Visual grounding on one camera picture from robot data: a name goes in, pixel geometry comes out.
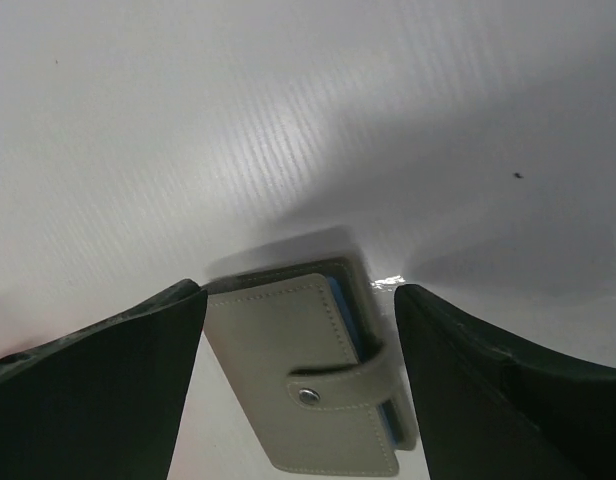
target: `wallet flap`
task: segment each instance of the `wallet flap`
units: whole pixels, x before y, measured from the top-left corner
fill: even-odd
[[[211,295],[205,334],[275,467],[396,475],[397,459],[376,407],[315,415],[289,398],[290,372],[359,363],[326,277],[309,274]]]
[[[382,346],[370,360],[334,372],[294,373],[286,390],[297,405],[316,412],[377,407],[401,385],[390,350]]]

